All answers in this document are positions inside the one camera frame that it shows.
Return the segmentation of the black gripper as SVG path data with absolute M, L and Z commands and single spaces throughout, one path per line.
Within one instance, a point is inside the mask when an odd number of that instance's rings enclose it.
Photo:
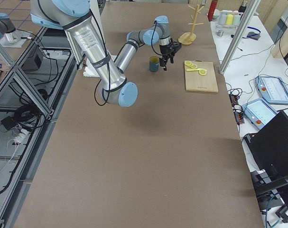
M 159 58 L 159 66 L 163 68 L 164 71 L 167 71 L 167 61 L 170 59 L 170 63 L 174 63 L 175 54 L 172 53 L 171 45 L 173 39 L 160 39 L 158 41 L 161 56 Z

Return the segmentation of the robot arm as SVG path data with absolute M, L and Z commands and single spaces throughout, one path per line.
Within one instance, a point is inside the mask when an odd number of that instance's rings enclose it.
M 97 86 L 105 103 L 121 107 L 132 106 L 138 96 L 138 88 L 129 82 L 124 70 L 141 45 L 153 46 L 159 43 L 159 64 L 167 68 L 167 62 L 173 63 L 181 43 L 170 36 L 167 16 L 155 18 L 152 28 L 132 31 L 127 42 L 112 59 L 101 33 L 100 27 L 94 27 L 94 14 L 88 0 L 32 0 L 30 2 L 33 23 L 52 29 L 69 32 L 84 52 L 101 79 Z
M 20 31 L 16 29 L 6 13 L 0 13 L 0 44 L 4 48 L 22 48 L 23 40 Z

